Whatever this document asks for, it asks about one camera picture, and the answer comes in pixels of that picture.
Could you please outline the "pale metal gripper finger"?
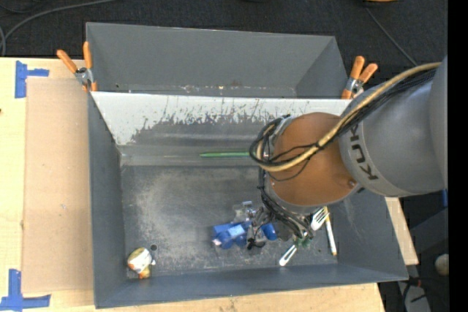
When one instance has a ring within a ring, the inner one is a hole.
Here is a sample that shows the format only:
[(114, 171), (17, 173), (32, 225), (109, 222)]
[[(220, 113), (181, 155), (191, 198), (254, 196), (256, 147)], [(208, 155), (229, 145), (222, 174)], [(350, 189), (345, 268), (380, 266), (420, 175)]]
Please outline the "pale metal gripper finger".
[(266, 239), (261, 229), (250, 227), (247, 231), (246, 248), (262, 249), (266, 244)]
[(257, 214), (257, 208), (251, 200), (233, 206), (234, 221), (251, 221)]

